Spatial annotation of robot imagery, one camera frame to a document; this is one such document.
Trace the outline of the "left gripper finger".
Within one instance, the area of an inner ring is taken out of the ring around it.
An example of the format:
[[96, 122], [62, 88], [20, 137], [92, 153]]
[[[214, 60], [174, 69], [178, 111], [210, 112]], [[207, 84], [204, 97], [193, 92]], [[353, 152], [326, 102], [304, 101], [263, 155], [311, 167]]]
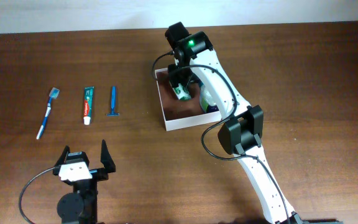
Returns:
[[103, 164], [107, 173], [116, 171], [116, 165], [108, 151], [108, 147], [104, 139], [101, 142], [101, 163]]
[[61, 154], [61, 156], [58, 158], [57, 162], [55, 163], [55, 167], [61, 166], [65, 163], [66, 159], [67, 159], [67, 155], [70, 153], [70, 147], [69, 146], [65, 146], [65, 148], [63, 149], [63, 152]]

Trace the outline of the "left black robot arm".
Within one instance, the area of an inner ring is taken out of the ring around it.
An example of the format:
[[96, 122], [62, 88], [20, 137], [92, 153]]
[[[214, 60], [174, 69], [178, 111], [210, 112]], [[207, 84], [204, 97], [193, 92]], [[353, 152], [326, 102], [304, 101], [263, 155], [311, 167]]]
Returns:
[[85, 152], [71, 152], [65, 146], [52, 172], [73, 191], [65, 194], [57, 203], [57, 213], [62, 223], [98, 222], [98, 182], [109, 179], [116, 165], [108, 151], [105, 140], [101, 141], [100, 162], [102, 167], [90, 169]]

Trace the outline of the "white cardboard box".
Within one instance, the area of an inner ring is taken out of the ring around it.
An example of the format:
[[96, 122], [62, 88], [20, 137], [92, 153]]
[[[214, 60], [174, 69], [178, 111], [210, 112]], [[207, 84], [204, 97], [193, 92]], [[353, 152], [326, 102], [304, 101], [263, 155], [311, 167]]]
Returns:
[[180, 101], [176, 99], [173, 89], [167, 81], [157, 81], [157, 90], [166, 131], [189, 128], [221, 120], [218, 111], [205, 113], [199, 101], [195, 103], [194, 96], [200, 97], [200, 87], [191, 87], [192, 99]]

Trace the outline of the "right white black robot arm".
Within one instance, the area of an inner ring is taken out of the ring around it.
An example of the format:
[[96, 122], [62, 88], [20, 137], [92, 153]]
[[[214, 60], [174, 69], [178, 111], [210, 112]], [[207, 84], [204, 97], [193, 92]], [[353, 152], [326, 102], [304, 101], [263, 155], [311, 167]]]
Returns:
[[179, 84], [197, 77], [208, 90], [222, 119], [219, 143], [228, 154], [226, 160], [238, 161], [247, 174], [262, 206], [264, 218], [271, 224], [305, 222], [285, 198], [267, 162], [262, 146], [264, 112], [252, 106], [235, 88], [224, 71], [208, 36], [191, 34], [181, 22], [165, 32], [175, 62], [168, 78]]

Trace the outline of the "green soap packet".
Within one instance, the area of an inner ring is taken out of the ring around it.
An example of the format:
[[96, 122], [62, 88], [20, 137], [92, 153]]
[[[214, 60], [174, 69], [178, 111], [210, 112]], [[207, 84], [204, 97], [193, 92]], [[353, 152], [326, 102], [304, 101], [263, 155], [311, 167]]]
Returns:
[[191, 99], [191, 95], [188, 90], [180, 83], [177, 87], [173, 87], [173, 91], [180, 101], [188, 101]]

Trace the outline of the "clear blue spray bottle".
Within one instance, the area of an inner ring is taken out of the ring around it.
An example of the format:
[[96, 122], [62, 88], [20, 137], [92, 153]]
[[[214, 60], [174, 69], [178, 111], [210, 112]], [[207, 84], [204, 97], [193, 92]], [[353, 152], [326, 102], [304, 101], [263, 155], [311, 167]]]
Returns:
[[204, 113], [212, 113], [219, 110], [204, 84], [200, 85], [200, 106]]

